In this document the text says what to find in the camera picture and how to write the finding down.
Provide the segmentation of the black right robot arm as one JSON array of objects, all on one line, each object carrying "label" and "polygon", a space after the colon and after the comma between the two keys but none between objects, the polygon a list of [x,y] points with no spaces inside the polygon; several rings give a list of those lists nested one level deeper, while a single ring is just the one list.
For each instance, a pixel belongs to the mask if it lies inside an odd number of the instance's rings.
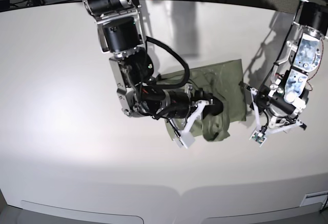
[{"label": "black right robot arm", "polygon": [[[122,111],[128,117],[184,119],[200,110],[203,117],[219,115],[223,103],[212,93],[193,90],[186,61],[166,44],[146,36],[139,0],[82,0],[97,26],[101,50],[111,53],[110,65]],[[153,76],[148,54],[153,43],[172,55],[183,67],[178,82],[160,84]]]}]

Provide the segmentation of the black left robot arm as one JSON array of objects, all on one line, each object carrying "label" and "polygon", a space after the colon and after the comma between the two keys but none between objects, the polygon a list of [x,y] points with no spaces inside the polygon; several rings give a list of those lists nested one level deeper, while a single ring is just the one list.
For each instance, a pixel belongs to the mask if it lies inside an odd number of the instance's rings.
[{"label": "black left robot arm", "polygon": [[241,83],[250,92],[251,109],[255,112],[256,129],[252,138],[306,129],[299,115],[308,103],[306,85],[309,74],[318,70],[323,57],[323,41],[327,38],[327,0],[299,0],[293,23],[282,49],[259,89]]}]

